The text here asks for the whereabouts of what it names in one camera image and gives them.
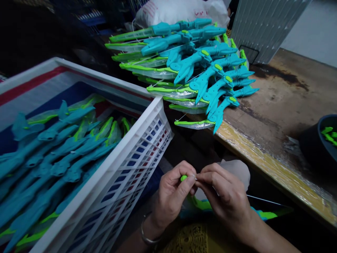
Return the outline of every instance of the person's left hand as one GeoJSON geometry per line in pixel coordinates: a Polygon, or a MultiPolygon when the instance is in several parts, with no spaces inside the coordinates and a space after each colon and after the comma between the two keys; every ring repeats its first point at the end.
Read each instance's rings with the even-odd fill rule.
{"type": "Polygon", "coordinates": [[[158,199],[151,214],[152,222],[157,228],[164,231],[177,218],[188,193],[195,194],[196,189],[193,186],[196,182],[196,173],[191,164],[182,161],[161,177],[158,199]],[[183,175],[187,175],[188,178],[180,182],[183,175]]]}

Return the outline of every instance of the pile of toy bows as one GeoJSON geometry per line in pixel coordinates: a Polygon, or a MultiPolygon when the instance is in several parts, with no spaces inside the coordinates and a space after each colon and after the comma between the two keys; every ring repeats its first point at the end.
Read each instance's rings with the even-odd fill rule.
{"type": "Polygon", "coordinates": [[[102,101],[95,94],[71,107],[63,101],[58,112],[30,122],[18,114],[18,149],[0,156],[4,252],[34,246],[132,127],[125,117],[97,121],[95,104],[102,101]]]}
{"type": "Polygon", "coordinates": [[[201,122],[176,121],[175,125],[192,129],[214,127],[216,133],[224,109],[238,107],[238,97],[252,95],[259,89],[251,86],[255,80],[248,77],[254,72],[249,71],[244,51],[228,39],[225,28],[211,23],[211,19],[174,25],[159,23],[113,36],[112,43],[105,46],[122,51],[112,59],[150,84],[148,92],[172,102],[171,109],[207,115],[201,122]]]}

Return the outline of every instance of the green knob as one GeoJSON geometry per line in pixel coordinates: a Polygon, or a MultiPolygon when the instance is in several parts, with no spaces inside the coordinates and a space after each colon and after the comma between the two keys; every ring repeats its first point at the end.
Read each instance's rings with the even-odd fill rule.
{"type": "Polygon", "coordinates": [[[186,178],[187,178],[187,176],[184,175],[184,176],[182,176],[182,177],[180,178],[180,181],[184,181],[186,178]]]}

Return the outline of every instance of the black bucket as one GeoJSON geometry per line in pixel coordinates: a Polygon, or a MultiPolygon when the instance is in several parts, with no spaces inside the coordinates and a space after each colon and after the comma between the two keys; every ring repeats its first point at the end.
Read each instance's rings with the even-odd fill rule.
{"type": "Polygon", "coordinates": [[[322,117],[316,125],[303,131],[299,146],[314,171],[337,175],[337,147],[321,134],[326,127],[332,127],[337,132],[336,114],[322,117]]]}

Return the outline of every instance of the finger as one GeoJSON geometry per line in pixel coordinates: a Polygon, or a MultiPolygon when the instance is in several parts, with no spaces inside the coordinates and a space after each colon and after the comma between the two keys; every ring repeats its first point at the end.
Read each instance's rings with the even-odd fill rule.
{"type": "Polygon", "coordinates": [[[197,189],[198,189],[198,187],[196,187],[196,185],[193,185],[192,189],[190,190],[191,196],[194,196],[196,194],[197,189]]]}
{"type": "Polygon", "coordinates": [[[210,165],[207,165],[201,170],[201,173],[206,173],[206,172],[211,172],[211,171],[218,173],[220,176],[222,176],[224,179],[226,179],[227,181],[231,183],[234,183],[237,180],[239,180],[236,176],[234,176],[232,173],[222,168],[217,163],[212,163],[210,165]]]}
{"type": "Polygon", "coordinates": [[[211,204],[213,211],[215,213],[220,212],[221,211],[221,199],[218,196],[217,192],[214,190],[214,188],[210,186],[209,184],[206,184],[200,181],[196,181],[195,186],[203,190],[208,201],[211,204]]]}
{"type": "Polygon", "coordinates": [[[213,186],[219,197],[225,202],[229,202],[231,200],[232,184],[220,176],[217,172],[212,171],[200,173],[197,174],[196,177],[198,181],[205,182],[213,186]]]}
{"type": "Polygon", "coordinates": [[[187,175],[195,177],[196,174],[196,169],[191,164],[189,164],[187,161],[182,161],[171,171],[166,173],[165,179],[168,184],[174,186],[180,181],[181,176],[187,175]]]}
{"type": "Polygon", "coordinates": [[[177,190],[172,194],[171,200],[177,203],[177,205],[181,206],[195,183],[196,178],[194,175],[186,178],[180,183],[177,190]]]}

